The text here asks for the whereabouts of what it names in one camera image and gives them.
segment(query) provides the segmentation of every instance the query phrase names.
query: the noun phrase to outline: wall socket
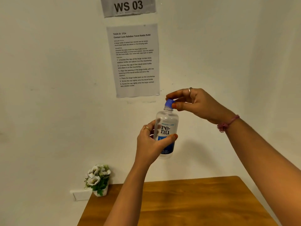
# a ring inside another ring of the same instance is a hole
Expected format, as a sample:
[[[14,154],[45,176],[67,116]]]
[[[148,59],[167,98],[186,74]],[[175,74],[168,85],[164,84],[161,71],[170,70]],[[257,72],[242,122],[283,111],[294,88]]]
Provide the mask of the wall socket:
[[[75,201],[89,200],[89,198],[92,194],[92,189],[70,190],[70,194],[72,194],[73,200],[75,200]]]

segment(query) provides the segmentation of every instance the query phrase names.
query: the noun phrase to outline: blue label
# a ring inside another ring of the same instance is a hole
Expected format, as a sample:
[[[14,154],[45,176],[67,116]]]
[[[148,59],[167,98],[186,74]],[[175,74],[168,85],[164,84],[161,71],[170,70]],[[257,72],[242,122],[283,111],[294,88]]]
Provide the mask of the blue label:
[[[158,136],[158,140],[162,140],[166,137],[160,137]],[[167,155],[173,152],[173,148],[175,146],[175,143],[173,142],[172,144],[168,145],[166,148],[163,149],[163,151],[161,152],[161,154]]]

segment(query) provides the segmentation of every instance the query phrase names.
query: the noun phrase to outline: purple cap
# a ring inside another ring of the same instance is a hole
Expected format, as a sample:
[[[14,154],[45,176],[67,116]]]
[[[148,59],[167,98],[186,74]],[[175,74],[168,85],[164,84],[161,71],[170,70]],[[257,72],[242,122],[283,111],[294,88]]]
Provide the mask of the purple cap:
[[[173,103],[175,103],[174,100],[172,100],[172,99],[167,99],[167,101],[166,101],[166,103],[165,103],[165,106],[171,108],[171,105],[172,105]]]

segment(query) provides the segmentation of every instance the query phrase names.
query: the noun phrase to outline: hand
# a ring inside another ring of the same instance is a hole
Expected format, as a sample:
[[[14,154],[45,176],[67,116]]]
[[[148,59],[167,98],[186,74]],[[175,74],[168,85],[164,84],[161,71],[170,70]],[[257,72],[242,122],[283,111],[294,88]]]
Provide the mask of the hand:
[[[142,166],[147,169],[159,157],[162,150],[175,142],[178,138],[177,134],[172,134],[162,140],[154,140],[153,133],[155,122],[156,121],[152,121],[148,125],[144,125],[137,137],[135,165]]]
[[[230,121],[235,113],[218,103],[203,89],[180,89],[166,95],[167,98],[176,99],[172,104],[178,111],[189,111],[200,118],[206,119],[213,124]]]

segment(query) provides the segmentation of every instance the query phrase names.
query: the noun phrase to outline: paper sign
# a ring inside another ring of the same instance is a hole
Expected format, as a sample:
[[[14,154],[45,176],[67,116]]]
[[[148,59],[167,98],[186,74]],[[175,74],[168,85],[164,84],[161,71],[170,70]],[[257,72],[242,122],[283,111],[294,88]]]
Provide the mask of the paper sign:
[[[107,28],[116,97],[160,95],[157,24]]]
[[[156,12],[156,0],[101,0],[104,17]]]

